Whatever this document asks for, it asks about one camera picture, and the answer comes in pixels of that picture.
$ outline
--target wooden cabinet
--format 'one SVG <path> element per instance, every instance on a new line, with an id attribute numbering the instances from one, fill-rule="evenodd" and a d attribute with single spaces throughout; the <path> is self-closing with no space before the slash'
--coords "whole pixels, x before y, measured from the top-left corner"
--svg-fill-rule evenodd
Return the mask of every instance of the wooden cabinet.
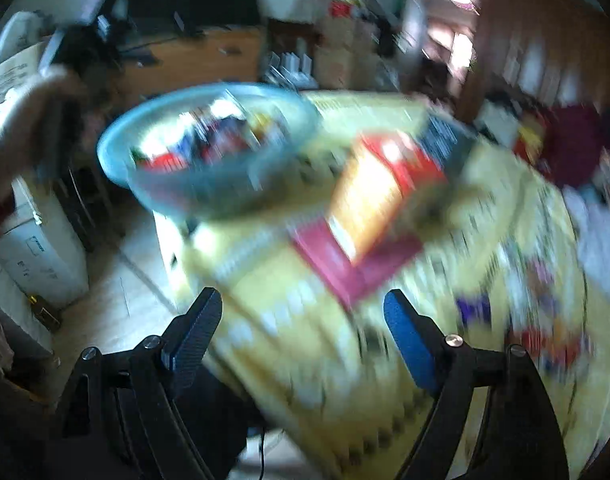
<path id="1" fill-rule="evenodd" d="M 200 38 L 155 40 L 145 55 L 124 63 L 123 91 L 130 105 L 189 86 L 218 82 L 253 82 L 259 77 L 262 29 L 207 31 Z"/>
<path id="2" fill-rule="evenodd" d="M 547 106 L 610 104 L 610 20 L 582 0 L 481 0 L 474 49 L 455 114 L 466 123 L 495 88 Z"/>

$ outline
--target yellow tablecloth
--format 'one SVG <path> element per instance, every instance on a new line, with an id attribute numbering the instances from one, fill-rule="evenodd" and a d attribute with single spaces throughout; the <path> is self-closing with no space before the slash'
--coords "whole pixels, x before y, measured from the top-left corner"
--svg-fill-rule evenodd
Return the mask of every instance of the yellow tablecloth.
<path id="1" fill-rule="evenodd" d="M 480 142 L 444 217 L 420 231 L 424 251 L 348 316 L 292 248 L 290 229 L 325 211 L 357 133 L 418 134 L 426 109 L 398 95 L 307 98 L 323 116 L 321 131 L 271 204 L 202 224 L 191 236 L 156 216 L 179 311 L 204 286 L 223 297 L 206 365 L 251 394 L 330 477 L 389 480 L 431 399 L 414 384 L 384 322 L 388 290 L 400 288 L 444 333 L 461 333 L 479 348 L 502 349 L 508 333 L 540 330 L 546 350 L 534 360 L 576 478 L 610 436 L 610 301 L 578 267 L 559 191 L 508 151 Z M 463 302 L 488 302 L 490 320 L 463 326 Z M 474 393 L 454 474 L 467 466 L 485 395 Z"/>

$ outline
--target floor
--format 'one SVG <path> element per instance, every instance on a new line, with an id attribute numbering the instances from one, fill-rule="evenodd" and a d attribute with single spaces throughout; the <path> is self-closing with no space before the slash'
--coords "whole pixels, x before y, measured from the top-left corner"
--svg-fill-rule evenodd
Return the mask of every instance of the floor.
<path id="1" fill-rule="evenodd" d="M 54 335 L 54 359 L 38 392 L 53 406 L 83 349 L 132 349 L 146 336 L 162 334 L 176 315 L 153 216 L 130 199 L 117 209 L 117 217 L 125 236 L 119 238 L 109 229 L 102 232 L 103 240 L 88 256 L 89 293 L 63 311 L 62 328 Z M 248 441 L 229 480 L 260 476 L 258 445 L 257 438 Z M 264 448 L 264 479 L 320 478 L 281 432 L 269 434 Z"/>

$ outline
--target snack package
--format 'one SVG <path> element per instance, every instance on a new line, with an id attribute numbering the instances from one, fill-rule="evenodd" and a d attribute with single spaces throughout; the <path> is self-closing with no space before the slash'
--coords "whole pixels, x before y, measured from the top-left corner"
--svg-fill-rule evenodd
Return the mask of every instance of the snack package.
<path id="1" fill-rule="evenodd" d="M 327 216 L 352 265 L 384 237 L 403 204 L 425 210 L 435 202 L 435 185 L 460 172 L 473 142 L 463 130 L 434 116 L 417 140 L 404 132 L 358 138 Z"/>
<path id="2" fill-rule="evenodd" d="M 525 112 L 518 126 L 514 153 L 526 163 L 536 166 L 543 149 L 547 131 L 546 118 L 536 112 Z"/>
<path id="3" fill-rule="evenodd" d="M 169 145 L 162 142 L 166 153 L 148 155 L 132 148 L 134 165 L 156 171 L 184 170 L 217 164 L 227 156 L 256 151 L 287 138 L 284 117 L 277 108 L 271 113 L 246 112 L 229 91 L 205 107 L 179 114 L 178 128 L 179 132 L 171 132 L 174 140 Z"/>

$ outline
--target black cable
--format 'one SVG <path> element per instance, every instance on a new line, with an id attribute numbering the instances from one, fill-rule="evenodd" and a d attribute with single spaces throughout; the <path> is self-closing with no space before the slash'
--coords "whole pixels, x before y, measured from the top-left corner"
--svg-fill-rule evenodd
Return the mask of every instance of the black cable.
<path id="1" fill-rule="evenodd" d="M 262 428 L 261 441 L 260 444 L 258 444 L 258 452 L 261 454 L 261 475 L 258 477 L 258 480 L 262 480 L 262 477 L 264 476 L 264 434 L 265 428 Z"/>

